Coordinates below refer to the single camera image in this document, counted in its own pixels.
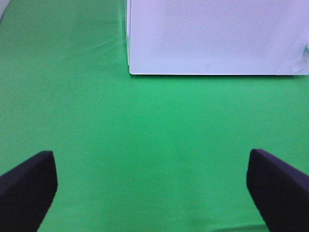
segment black object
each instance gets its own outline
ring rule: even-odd
[[[271,232],[309,232],[309,176],[253,149],[247,187]]]
[[[57,191],[52,151],[42,151],[0,176],[0,232],[35,232]]]

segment green screen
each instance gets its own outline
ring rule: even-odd
[[[0,22],[0,174],[53,150],[40,232],[266,232],[262,148],[309,173],[309,76],[134,76],[121,0],[12,0]]]

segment green floor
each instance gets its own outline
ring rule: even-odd
[[[309,173],[309,76],[131,76],[122,0],[12,0],[0,173],[53,150],[40,232],[266,232],[252,148]]]

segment white box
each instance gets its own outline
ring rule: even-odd
[[[132,74],[309,74],[309,0],[127,0]]]

